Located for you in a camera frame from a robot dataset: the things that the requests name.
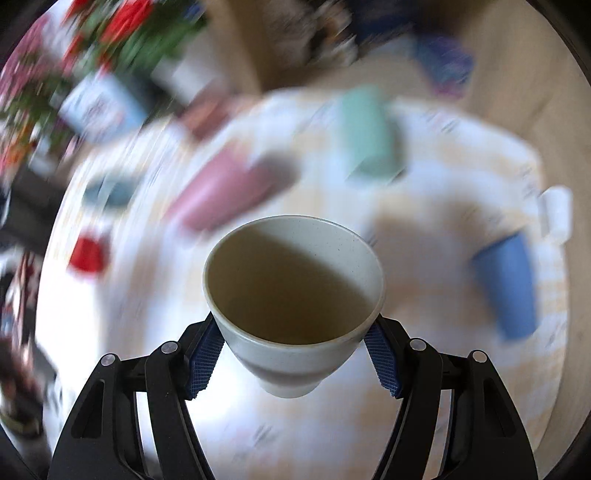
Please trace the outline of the beige speckled cup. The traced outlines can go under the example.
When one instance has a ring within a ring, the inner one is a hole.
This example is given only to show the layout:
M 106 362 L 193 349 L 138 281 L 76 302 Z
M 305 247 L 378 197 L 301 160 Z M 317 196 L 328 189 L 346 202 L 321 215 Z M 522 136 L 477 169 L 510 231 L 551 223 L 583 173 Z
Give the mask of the beige speckled cup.
M 236 359 L 267 393 L 297 398 L 356 351 L 381 313 L 386 276 L 355 232 L 325 219 L 280 215 L 219 240 L 202 286 Z

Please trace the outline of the blue cup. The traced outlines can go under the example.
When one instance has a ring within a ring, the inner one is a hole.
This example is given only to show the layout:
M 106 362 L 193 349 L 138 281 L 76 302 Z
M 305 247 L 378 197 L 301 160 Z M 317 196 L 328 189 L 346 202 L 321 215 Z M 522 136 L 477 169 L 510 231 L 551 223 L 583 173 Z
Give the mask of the blue cup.
M 509 341 L 529 338 L 538 320 L 525 236 L 515 233 L 498 240 L 476 253 L 471 263 L 503 337 Z

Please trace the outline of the red plastic cup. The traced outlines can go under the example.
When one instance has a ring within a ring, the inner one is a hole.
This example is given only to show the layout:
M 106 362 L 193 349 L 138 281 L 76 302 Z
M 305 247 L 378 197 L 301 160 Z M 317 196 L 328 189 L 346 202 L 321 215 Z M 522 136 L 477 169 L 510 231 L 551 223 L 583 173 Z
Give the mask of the red plastic cup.
M 107 237 L 82 233 L 75 242 L 68 267 L 82 274 L 98 275 L 105 271 L 108 259 Z

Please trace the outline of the small white cup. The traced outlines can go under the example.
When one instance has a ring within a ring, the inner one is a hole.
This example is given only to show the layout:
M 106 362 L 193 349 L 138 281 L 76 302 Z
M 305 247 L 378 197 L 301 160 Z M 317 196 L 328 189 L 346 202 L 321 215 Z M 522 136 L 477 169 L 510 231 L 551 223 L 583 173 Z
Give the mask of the small white cup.
M 573 193 L 564 185 L 549 187 L 539 196 L 542 234 L 558 245 L 565 244 L 573 231 Z

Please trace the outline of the transparent teal cup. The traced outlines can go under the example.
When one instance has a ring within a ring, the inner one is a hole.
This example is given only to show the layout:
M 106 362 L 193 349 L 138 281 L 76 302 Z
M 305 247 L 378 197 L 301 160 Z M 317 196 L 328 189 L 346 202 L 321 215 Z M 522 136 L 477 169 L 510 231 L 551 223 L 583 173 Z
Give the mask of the transparent teal cup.
M 86 186 L 82 202 L 88 208 L 120 210 L 127 207 L 139 185 L 135 176 L 103 176 Z

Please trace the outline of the pink cup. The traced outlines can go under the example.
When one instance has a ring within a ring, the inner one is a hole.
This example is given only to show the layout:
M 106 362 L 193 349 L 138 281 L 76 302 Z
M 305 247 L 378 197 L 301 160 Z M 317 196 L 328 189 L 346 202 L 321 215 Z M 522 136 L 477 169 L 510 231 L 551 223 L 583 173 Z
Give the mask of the pink cup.
M 164 218 L 190 234 L 212 233 L 289 190 L 300 176 L 293 152 L 274 149 L 252 156 L 228 143 L 189 181 Z

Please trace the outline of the mint green cup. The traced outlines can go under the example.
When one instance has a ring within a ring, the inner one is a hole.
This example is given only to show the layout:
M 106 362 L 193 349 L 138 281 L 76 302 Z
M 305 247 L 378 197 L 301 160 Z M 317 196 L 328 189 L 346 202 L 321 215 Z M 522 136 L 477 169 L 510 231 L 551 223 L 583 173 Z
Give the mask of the mint green cup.
M 339 128 L 349 161 L 349 176 L 390 182 L 404 170 L 397 123 L 390 118 L 380 89 L 362 85 L 339 102 Z

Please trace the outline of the transparent maroon cup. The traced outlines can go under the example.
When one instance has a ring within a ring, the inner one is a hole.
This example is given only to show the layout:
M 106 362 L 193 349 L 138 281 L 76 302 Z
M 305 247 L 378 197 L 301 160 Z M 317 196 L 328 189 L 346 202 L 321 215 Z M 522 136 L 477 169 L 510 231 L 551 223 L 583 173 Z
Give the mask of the transparent maroon cup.
M 205 91 L 186 107 L 179 121 L 195 140 L 204 141 L 238 114 L 240 102 L 238 96 L 224 91 Z

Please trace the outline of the yellow plaid floral tablecloth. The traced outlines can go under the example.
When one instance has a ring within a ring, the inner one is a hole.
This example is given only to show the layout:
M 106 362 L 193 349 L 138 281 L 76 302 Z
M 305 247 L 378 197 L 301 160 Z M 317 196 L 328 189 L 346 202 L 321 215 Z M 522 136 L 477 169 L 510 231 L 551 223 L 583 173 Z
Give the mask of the yellow plaid floral tablecloth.
M 565 356 L 567 276 L 542 231 L 527 143 L 420 101 L 387 108 L 394 180 L 353 166 L 345 99 L 279 92 L 195 141 L 163 120 L 88 151 L 43 262 L 36 338 L 69 413 L 101 358 L 181 365 L 204 320 L 209 367 L 185 389 L 220 479 L 368 479 L 394 421 L 428 421 L 430 477 L 460 396 L 424 357 L 452 354 L 498 381 L 537 447 Z

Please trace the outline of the light blue probiotic box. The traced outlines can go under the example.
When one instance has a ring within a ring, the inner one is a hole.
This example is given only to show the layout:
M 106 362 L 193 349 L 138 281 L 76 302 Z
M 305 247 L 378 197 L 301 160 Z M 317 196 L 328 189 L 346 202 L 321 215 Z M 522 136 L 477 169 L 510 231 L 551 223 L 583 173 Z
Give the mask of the light blue probiotic box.
M 148 110 L 114 75 L 91 73 L 66 96 L 58 115 L 83 140 L 104 143 L 140 128 Z

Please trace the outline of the pink blossom arrangement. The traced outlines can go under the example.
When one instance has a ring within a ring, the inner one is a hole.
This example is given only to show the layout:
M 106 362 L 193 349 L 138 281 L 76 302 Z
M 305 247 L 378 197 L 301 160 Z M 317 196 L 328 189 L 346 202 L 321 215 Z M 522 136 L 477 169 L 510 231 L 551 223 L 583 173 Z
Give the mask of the pink blossom arrangement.
M 55 115 L 49 100 L 59 72 L 45 48 L 47 17 L 36 20 L 1 70 L 1 173 L 16 168 L 32 151 L 35 126 Z

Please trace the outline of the purple blue box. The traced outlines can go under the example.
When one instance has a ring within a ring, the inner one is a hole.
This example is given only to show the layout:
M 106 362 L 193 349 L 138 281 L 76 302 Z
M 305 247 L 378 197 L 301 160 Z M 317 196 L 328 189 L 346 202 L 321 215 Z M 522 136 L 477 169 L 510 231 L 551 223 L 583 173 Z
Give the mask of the purple blue box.
M 458 40 L 442 35 L 420 35 L 415 58 L 437 94 L 456 98 L 465 95 L 475 60 Z

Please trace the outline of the white faceted flower pot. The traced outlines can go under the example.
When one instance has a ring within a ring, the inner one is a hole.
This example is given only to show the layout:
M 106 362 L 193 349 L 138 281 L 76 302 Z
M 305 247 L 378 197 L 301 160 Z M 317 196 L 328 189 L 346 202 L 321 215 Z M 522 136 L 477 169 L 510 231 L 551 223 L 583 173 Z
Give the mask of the white faceted flower pot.
M 215 53 L 201 50 L 186 52 L 180 60 L 162 59 L 150 77 L 182 106 L 190 104 L 208 86 L 229 85 Z

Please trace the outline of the red rose bouquet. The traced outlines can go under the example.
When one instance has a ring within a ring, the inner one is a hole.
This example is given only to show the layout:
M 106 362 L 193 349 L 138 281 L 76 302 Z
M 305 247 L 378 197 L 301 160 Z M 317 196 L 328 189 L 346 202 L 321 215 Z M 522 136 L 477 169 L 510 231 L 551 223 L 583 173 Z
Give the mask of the red rose bouquet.
M 162 60 L 178 59 L 206 17 L 199 1 L 73 1 L 62 25 L 71 34 L 66 70 L 148 74 Z

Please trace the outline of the dark illustrated snack box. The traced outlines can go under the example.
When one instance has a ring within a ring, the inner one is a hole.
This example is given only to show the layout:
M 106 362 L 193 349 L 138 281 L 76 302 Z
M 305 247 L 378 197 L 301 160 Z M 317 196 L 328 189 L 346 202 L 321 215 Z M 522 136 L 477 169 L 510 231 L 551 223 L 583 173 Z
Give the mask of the dark illustrated snack box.
M 263 19 L 280 65 L 343 67 L 412 31 L 418 1 L 264 1 Z

